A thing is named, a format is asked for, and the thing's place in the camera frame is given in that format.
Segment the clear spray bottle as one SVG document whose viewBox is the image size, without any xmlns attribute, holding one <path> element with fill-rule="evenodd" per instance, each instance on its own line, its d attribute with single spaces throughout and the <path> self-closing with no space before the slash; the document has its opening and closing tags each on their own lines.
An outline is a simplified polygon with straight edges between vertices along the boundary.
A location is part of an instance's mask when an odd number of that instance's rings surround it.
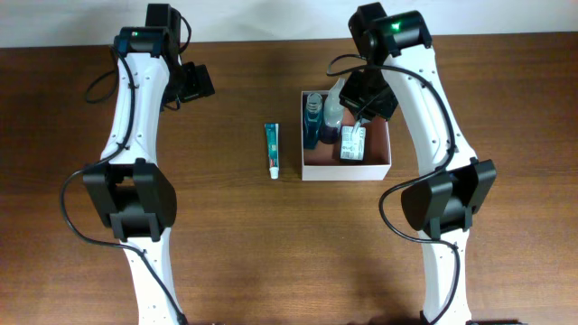
<svg viewBox="0 0 578 325">
<path fill-rule="evenodd" d="M 323 107 L 321 141 L 324 144 L 335 144 L 340 136 L 344 106 L 340 103 L 340 93 L 346 80 L 340 78 L 329 90 Z"/>
</svg>

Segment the green soap box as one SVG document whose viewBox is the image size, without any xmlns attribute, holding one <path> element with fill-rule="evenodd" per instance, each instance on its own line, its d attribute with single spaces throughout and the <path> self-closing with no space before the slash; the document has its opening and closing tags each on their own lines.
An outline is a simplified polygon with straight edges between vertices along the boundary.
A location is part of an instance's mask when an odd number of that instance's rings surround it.
<svg viewBox="0 0 578 325">
<path fill-rule="evenodd" d="M 352 133 L 353 126 L 344 126 L 341 129 L 340 159 L 360 162 L 364 158 L 366 128 L 361 127 L 359 133 Z"/>
</svg>

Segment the teal mouthwash bottle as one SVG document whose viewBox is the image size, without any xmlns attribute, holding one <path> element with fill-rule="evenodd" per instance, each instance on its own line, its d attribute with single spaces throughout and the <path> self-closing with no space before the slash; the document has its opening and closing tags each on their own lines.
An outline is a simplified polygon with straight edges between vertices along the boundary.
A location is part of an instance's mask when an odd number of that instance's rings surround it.
<svg viewBox="0 0 578 325">
<path fill-rule="evenodd" d="M 304 149 L 313 150 L 319 140 L 322 123 L 322 105 L 323 99 L 321 94 L 313 92 L 307 96 L 303 116 Z"/>
</svg>

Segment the green toothpaste tube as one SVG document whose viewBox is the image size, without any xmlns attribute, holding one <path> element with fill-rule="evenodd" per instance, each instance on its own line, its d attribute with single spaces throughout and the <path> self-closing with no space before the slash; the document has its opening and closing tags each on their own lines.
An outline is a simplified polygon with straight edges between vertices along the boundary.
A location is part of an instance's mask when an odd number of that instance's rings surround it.
<svg viewBox="0 0 578 325">
<path fill-rule="evenodd" d="M 270 177 L 273 180 L 279 178 L 279 124 L 267 123 L 265 124 L 266 140 L 267 140 L 267 160 Z"/>
</svg>

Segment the blue white toothbrush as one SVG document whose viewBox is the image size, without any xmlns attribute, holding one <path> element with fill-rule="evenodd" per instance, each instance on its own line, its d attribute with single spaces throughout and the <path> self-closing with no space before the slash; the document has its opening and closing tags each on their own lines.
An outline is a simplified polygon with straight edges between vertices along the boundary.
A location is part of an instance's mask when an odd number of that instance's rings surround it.
<svg viewBox="0 0 578 325">
<path fill-rule="evenodd" d="M 361 119 L 357 120 L 356 123 L 354 124 L 354 126 L 353 126 L 353 128 L 352 128 L 352 133 L 353 133 L 354 135 L 357 135 L 357 134 L 359 133 L 359 130 L 360 130 L 360 128 L 361 128 L 362 125 L 363 125 L 363 121 L 364 121 L 364 119 L 361 118 Z"/>
</svg>

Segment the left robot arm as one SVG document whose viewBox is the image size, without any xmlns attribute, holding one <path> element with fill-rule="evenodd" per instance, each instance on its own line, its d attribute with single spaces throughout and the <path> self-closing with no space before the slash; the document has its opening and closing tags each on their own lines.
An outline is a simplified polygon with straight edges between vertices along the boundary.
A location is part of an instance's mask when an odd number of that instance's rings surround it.
<svg viewBox="0 0 578 325">
<path fill-rule="evenodd" d="M 185 324 L 172 278 L 170 235 L 176 191 L 158 167 L 159 118 L 165 109 L 209 97 L 215 90 L 203 65 L 182 62 L 181 31 L 190 28 L 169 4 L 149 4 L 142 27 L 115 37 L 117 104 L 105 149 L 81 175 L 113 241 L 126 254 L 141 324 Z"/>
</svg>

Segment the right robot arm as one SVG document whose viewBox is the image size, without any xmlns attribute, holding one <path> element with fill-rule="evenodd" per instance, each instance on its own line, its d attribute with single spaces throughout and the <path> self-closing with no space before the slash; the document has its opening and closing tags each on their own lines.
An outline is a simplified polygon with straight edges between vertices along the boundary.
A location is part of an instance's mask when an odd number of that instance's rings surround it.
<svg viewBox="0 0 578 325">
<path fill-rule="evenodd" d="M 389 220 L 396 235 L 421 245 L 424 257 L 423 324 L 471 324 L 465 251 L 473 217 L 497 178 L 493 161 L 479 160 L 444 94 L 425 19 L 417 11 L 386 14 L 382 4 L 360 6 L 348 27 L 361 65 L 348 79 L 340 103 L 355 117 L 390 119 L 402 112 L 412 138 L 418 177 L 386 190 L 401 193 L 408 235 Z"/>
</svg>

